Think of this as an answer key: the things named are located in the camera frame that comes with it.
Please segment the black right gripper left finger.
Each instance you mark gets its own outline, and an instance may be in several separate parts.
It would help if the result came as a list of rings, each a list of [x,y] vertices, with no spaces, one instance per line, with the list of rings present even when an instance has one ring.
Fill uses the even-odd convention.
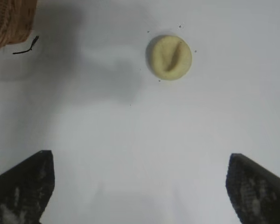
[[[38,224],[55,188],[52,151],[41,150],[0,175],[0,224]]]

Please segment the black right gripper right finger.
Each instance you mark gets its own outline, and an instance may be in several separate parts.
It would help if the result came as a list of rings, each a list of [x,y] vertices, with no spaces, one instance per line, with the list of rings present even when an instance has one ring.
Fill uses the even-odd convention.
[[[231,154],[225,182],[243,224],[280,224],[280,178],[243,154]]]

